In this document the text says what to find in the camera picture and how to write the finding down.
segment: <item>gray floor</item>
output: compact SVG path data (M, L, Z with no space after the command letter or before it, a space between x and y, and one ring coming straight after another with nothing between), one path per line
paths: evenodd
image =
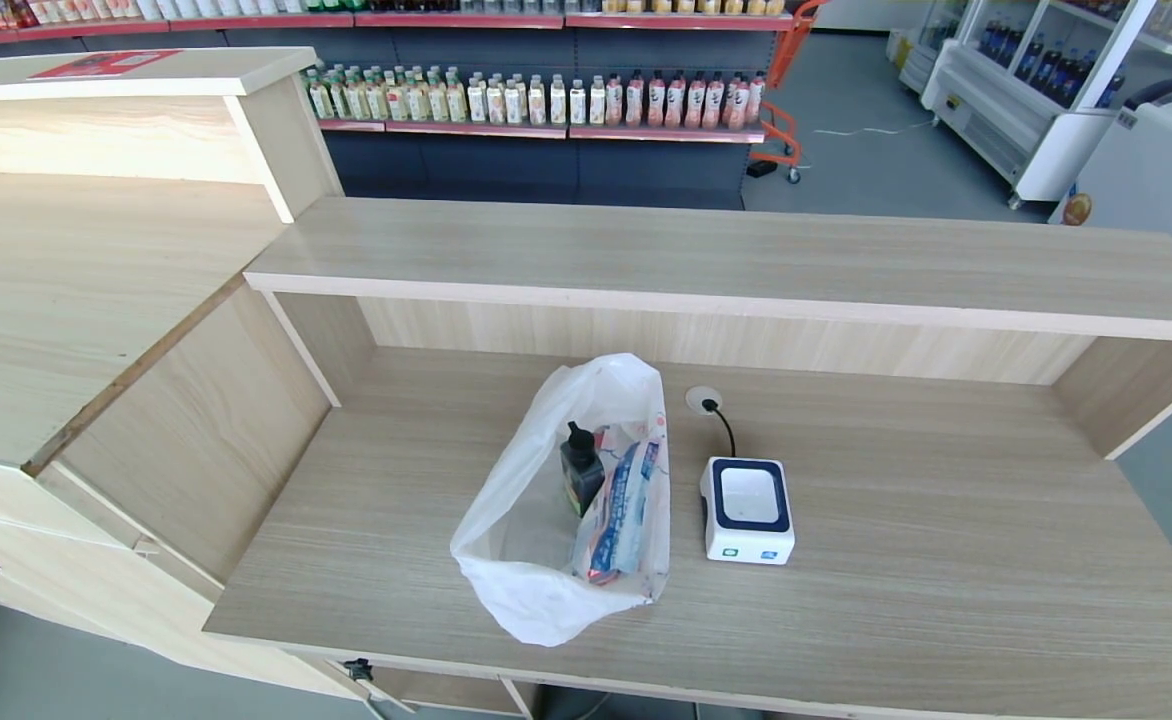
M928 127L929 114L897 84L883 38L812 36L772 96L800 120L804 181L747 179L747 209L1043 222L1048 206L1007 209L1008 188L962 141ZM884 133L853 133L878 128ZM1120 468L1172 542L1172 419L1120 460ZM595 693L548 693L545 720L571 720ZM393 708L384 714L397 720ZM359 720L355 702L203 673L123 643L61 629L0 607L0 720ZM420 720L468 714L423 711ZM614 697L599 720L691 719L691 706ZM706 720L758 714L706 708Z

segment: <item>black bottle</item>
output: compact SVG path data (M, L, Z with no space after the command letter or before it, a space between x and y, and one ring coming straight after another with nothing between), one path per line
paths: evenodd
M564 478L568 481L568 500L573 502L578 518L581 518L591 501L599 495L599 488L604 487L604 464L600 464L595 451L595 433L568 423L568 439L559 446L559 460Z

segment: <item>wooden counter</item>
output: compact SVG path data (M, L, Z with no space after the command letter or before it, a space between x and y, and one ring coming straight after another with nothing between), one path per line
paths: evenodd
M648 227L614 232L606 227ZM246 270L340 402L206 632L377 667L847 719L1172 719L1172 548L1103 456L1172 407L1172 240L321 201ZM662 371L654 606L523 646L448 552L564 356ZM706 559L723 428L786 467L784 568Z

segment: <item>white plastic bag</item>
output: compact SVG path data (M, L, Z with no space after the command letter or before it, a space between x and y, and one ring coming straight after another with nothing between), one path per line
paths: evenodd
M559 444L567 423L636 423L660 448L643 510L640 569L605 585L568 573L578 518ZM559 368L537 392L449 544L484 607L518 641L558 646L662 593L670 568L670 461L662 375L635 355Z

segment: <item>drawer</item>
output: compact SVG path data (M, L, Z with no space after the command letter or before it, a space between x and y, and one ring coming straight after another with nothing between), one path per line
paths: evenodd
M113 544L120 542L71 510L16 468L0 466L0 523L41 530L52 536Z

